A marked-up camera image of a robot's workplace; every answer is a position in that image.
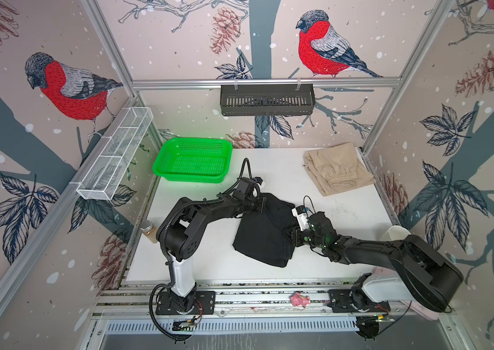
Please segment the black shorts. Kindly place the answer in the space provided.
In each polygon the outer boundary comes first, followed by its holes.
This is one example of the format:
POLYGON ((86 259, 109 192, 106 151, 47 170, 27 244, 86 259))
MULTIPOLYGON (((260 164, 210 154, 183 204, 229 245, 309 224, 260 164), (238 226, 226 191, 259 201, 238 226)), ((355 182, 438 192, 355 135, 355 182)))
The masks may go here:
POLYGON ((284 268, 295 250, 288 235, 299 226, 292 214, 295 205, 271 193, 262 193, 261 197, 264 198, 262 211, 244 213, 232 246, 248 258, 284 268))

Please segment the beige drawstring shorts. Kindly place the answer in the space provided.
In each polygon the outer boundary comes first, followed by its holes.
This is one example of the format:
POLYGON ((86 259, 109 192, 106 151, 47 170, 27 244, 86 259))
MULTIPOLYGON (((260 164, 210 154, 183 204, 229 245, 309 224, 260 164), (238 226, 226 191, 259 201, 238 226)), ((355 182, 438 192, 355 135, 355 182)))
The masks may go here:
POLYGON ((360 161, 352 143, 307 151, 303 164, 324 197, 375 184, 374 176, 360 161))

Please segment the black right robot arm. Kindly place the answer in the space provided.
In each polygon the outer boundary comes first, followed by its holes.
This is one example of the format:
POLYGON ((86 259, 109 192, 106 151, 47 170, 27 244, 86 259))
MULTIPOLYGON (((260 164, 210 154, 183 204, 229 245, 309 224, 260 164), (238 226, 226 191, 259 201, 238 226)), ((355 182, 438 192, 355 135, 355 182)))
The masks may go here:
POLYGON ((338 234, 322 211, 312 213, 299 206, 292 215, 298 227, 287 230, 285 236, 296 247, 307 245, 332 263, 365 264, 395 271, 404 286, 402 291, 390 294, 388 287, 380 287, 375 297, 379 302, 412 300, 433 312, 445 312, 464 281, 451 261, 418 236, 395 241, 362 240, 338 234))

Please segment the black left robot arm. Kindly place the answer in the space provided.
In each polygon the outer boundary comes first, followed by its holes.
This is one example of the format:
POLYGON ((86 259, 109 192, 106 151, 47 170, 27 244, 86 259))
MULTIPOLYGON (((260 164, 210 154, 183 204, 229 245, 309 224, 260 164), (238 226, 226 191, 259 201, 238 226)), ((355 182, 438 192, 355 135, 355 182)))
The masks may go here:
POLYGON ((260 192, 263 180, 253 176, 249 159, 244 158, 236 182, 216 195, 215 199, 193 201, 180 198, 157 232, 157 240, 170 281, 157 284, 149 296, 149 316, 154 326, 176 344, 185 343, 190 335, 166 330, 157 320, 154 305, 162 296, 168 297, 171 311, 189 313, 194 309, 203 313, 202 303, 196 300, 197 283, 192 275, 192 256, 200 246, 207 226, 217 220, 241 218, 246 213, 264 212, 266 198, 260 192))

